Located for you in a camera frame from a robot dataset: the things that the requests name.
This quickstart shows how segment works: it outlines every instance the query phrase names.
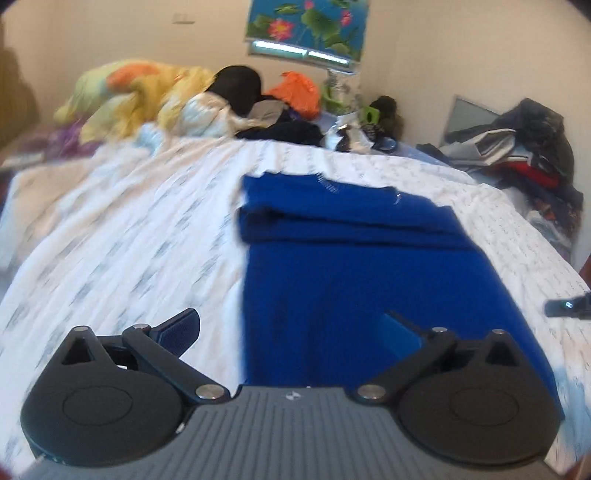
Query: patterned bedsheet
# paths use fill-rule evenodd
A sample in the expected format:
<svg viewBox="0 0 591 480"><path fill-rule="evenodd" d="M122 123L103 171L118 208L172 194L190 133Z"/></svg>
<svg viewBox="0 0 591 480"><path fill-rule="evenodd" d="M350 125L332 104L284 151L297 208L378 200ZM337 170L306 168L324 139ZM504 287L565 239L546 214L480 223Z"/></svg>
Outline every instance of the patterned bedsheet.
<svg viewBox="0 0 591 480"><path fill-rule="evenodd" d="M202 319L183 356L234 391L242 381L246 249L235 225L246 173L322 172L450 205L486 252L554 369L567 416L547 462L564 471L591 450L591 325L547 319L546 299L582 294L580 277L499 190L409 158L331 153L272 141L177 139L163 152L122 142L92 159L19 174L0 219L0 463L32 461L18 424L27 391L70 328L114 335L186 307Z"/></svg>

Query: lotus painting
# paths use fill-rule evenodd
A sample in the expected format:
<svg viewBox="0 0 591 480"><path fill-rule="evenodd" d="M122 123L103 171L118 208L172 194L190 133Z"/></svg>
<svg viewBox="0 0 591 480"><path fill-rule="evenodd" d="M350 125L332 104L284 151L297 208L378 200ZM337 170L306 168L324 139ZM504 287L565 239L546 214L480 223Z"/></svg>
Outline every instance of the lotus painting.
<svg viewBox="0 0 591 480"><path fill-rule="evenodd" d="M252 0L246 36L361 60L369 0Z"/></svg>

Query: light switch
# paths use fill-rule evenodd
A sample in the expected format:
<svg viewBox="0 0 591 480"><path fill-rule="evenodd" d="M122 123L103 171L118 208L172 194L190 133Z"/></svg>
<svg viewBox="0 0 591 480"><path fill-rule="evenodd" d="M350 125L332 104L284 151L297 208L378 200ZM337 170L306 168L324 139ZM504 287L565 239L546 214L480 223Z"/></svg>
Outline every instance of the light switch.
<svg viewBox="0 0 591 480"><path fill-rule="evenodd" d="M190 24L194 24L195 21L196 21L195 14L191 14L188 12L173 13L173 24L190 25Z"/></svg>

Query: dark jacket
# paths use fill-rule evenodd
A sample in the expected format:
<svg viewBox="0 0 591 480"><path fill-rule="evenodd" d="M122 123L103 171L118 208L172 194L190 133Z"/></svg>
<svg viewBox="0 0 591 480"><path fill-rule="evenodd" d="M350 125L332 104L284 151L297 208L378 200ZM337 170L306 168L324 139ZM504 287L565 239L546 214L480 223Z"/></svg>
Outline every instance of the dark jacket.
<svg viewBox="0 0 591 480"><path fill-rule="evenodd" d="M563 178L573 181L574 155L564 134L564 118L529 98L493 123L446 134L445 140L448 143L463 142L498 128L516 130L518 142L540 159L545 159Z"/></svg>

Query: blue towel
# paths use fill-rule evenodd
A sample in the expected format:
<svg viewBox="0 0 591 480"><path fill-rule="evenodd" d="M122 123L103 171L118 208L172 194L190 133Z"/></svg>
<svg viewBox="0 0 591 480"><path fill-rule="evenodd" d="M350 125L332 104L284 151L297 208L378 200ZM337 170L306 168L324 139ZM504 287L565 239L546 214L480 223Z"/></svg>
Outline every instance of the blue towel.
<svg viewBox="0 0 591 480"><path fill-rule="evenodd" d="M265 173L243 188L249 384L355 388L398 360L381 330L393 310L463 339L507 330L557 398L544 352L450 207L322 176Z"/></svg>

